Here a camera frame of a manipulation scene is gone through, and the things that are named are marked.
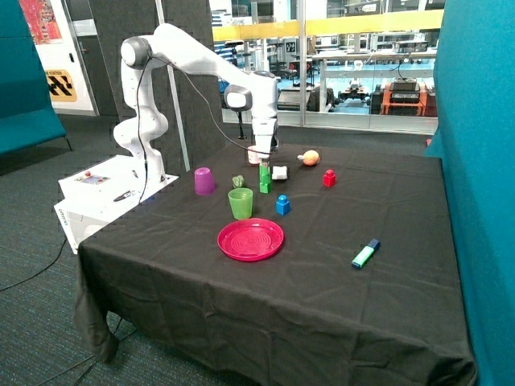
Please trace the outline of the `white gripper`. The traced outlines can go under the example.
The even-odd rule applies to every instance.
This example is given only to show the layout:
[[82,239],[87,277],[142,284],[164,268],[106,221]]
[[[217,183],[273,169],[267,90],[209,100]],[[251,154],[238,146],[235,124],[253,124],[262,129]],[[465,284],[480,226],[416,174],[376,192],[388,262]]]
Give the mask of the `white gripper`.
[[254,118],[252,129],[256,146],[256,154],[261,159],[261,166],[269,166],[268,159],[278,148],[277,118]]

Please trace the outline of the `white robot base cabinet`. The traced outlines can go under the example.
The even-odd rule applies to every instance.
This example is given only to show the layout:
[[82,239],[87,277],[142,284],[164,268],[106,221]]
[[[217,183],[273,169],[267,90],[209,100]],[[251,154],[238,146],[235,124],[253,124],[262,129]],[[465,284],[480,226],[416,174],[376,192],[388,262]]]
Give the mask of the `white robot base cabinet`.
[[152,175],[134,158],[116,155],[59,181],[64,199],[54,206],[74,253],[79,244],[145,199],[173,183],[176,175]]

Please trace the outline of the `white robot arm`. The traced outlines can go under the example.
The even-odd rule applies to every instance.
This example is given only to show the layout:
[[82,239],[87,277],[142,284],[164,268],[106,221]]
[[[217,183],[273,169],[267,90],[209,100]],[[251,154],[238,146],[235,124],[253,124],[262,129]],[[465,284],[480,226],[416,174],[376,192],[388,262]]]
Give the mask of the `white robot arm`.
[[133,157],[129,171],[146,185],[164,181],[160,152],[151,141],[168,130],[167,118],[155,104],[152,71],[171,66],[188,75],[215,76],[228,82],[226,105],[234,111],[250,111],[257,155],[268,162],[278,147],[278,86],[267,71],[244,72],[171,24],[153,34],[126,39],[121,47],[121,78],[125,103],[136,115],[116,125],[118,145]]

